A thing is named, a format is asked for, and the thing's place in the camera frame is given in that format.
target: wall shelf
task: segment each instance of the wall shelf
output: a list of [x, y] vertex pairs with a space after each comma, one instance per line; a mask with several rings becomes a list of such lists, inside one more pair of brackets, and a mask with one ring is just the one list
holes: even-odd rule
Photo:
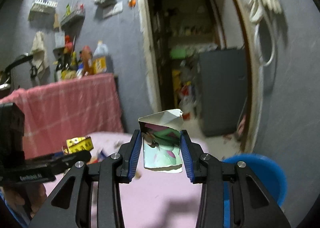
[[85, 18], [85, 9], [78, 9], [70, 13], [70, 15], [64, 17], [61, 21], [61, 27], [71, 25], [80, 19]]
[[57, 5], [58, 5], [58, 2], [55, 2], [55, 1], [44, 2], [43, 0], [34, 0], [34, 2], [31, 5], [28, 20], [29, 21], [33, 20], [34, 12], [40, 12], [40, 13], [46, 13], [46, 14], [54, 13]]

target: blue stool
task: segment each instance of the blue stool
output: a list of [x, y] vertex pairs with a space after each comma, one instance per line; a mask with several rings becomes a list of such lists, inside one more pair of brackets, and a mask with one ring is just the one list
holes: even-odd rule
[[[223, 160], [226, 163], [244, 161], [261, 180], [279, 206], [282, 206], [287, 194], [287, 181], [282, 169], [273, 160], [258, 154], [240, 154]], [[230, 227], [230, 202], [227, 182], [224, 183], [224, 221], [225, 228]]]

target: doorway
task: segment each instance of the doorway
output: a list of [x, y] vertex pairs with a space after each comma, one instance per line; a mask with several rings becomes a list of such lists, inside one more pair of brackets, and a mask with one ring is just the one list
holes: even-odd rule
[[[181, 109], [183, 127], [191, 138], [204, 140], [209, 152], [222, 159], [240, 151], [241, 137], [237, 131], [240, 124], [245, 124], [247, 68], [244, 45], [225, 49], [226, 39], [214, 2], [147, 0], [153, 42], [150, 46], [154, 48], [162, 110]], [[221, 63], [219, 70], [215, 70], [220, 72], [218, 75], [212, 74], [213, 67], [200, 69], [206, 59]], [[206, 78], [214, 78], [216, 87], [224, 87], [211, 93], [212, 86], [204, 84]], [[214, 99], [215, 106], [210, 105], [210, 99]], [[230, 114], [227, 103], [234, 104], [232, 101], [237, 104]], [[210, 122], [213, 120], [210, 110], [220, 110], [215, 122]]]

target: red towel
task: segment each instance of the red towel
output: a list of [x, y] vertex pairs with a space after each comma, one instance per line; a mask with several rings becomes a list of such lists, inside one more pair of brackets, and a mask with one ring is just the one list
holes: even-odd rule
[[123, 132], [113, 74], [20, 88], [0, 100], [6, 102], [15, 102], [25, 115], [26, 158], [61, 151], [66, 139], [97, 131]]

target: hanging towel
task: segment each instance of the hanging towel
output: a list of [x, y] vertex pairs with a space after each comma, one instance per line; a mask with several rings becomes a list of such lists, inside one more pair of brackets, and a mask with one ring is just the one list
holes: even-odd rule
[[44, 46], [44, 33], [38, 31], [31, 48], [31, 55], [33, 55], [32, 64], [38, 69], [38, 78], [41, 79], [46, 68], [49, 66], [47, 49]]

